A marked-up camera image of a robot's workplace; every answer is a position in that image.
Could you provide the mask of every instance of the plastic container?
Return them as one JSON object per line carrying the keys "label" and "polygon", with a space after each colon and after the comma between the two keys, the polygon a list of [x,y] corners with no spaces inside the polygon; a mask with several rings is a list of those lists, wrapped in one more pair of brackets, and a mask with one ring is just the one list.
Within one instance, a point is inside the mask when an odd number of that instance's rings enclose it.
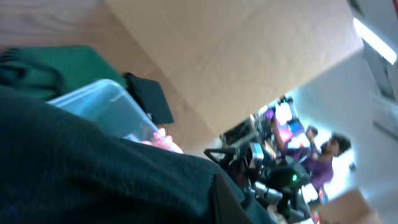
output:
{"label": "plastic container", "polygon": [[115,137],[149,141],[158,131],[130,94],[112,80],[99,80],[48,103],[92,121]]}

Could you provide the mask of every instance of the wall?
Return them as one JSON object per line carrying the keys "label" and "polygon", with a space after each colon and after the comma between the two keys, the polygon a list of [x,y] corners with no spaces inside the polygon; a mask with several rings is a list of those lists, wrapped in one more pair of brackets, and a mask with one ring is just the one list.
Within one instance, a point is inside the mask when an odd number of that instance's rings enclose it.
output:
{"label": "wall", "polygon": [[215,134],[362,47],[346,0],[106,2]]}
{"label": "wall", "polygon": [[[331,196],[358,186],[385,219],[396,221],[398,141],[373,126],[371,93],[377,85],[362,51],[292,92],[302,119],[352,140],[353,150],[333,161],[338,173],[329,185]],[[358,168],[354,174],[346,166],[351,159]]]}

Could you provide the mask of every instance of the dark clothing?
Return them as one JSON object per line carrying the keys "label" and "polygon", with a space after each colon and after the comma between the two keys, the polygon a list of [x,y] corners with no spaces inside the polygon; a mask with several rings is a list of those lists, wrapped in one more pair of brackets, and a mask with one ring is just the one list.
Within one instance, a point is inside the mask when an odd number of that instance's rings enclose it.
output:
{"label": "dark clothing", "polygon": [[[214,175],[204,159],[108,136],[0,87],[0,223],[214,223]],[[257,203],[246,215],[272,223]]]}
{"label": "dark clothing", "polygon": [[299,161],[300,158],[307,155],[308,151],[311,151],[311,154],[302,162],[302,165],[306,170],[312,172],[311,184],[315,190],[319,190],[323,187],[323,184],[329,182],[333,178],[333,167],[331,161],[320,161],[317,159],[320,153],[316,146],[312,145],[310,148],[285,149],[282,154],[284,156],[291,156],[295,161]]}

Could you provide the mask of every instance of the green fabric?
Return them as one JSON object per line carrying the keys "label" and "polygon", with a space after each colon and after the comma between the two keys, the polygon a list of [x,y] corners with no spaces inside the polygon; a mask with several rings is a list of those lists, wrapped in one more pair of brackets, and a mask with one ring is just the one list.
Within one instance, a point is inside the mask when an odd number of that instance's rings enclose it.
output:
{"label": "green fabric", "polygon": [[87,46],[9,49],[0,57],[0,77],[11,80],[0,82],[0,85],[11,86],[42,100],[56,98],[104,78],[127,87],[124,78]]}

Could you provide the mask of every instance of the fluorescent light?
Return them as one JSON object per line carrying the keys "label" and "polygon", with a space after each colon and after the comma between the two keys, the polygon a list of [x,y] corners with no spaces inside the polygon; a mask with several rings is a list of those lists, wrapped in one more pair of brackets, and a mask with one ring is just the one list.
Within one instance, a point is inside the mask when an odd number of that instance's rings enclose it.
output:
{"label": "fluorescent light", "polygon": [[397,54],[384,43],[376,34],[367,28],[362,22],[354,18],[354,27],[360,37],[362,37],[370,46],[372,46],[380,55],[382,55],[391,64],[397,60]]}

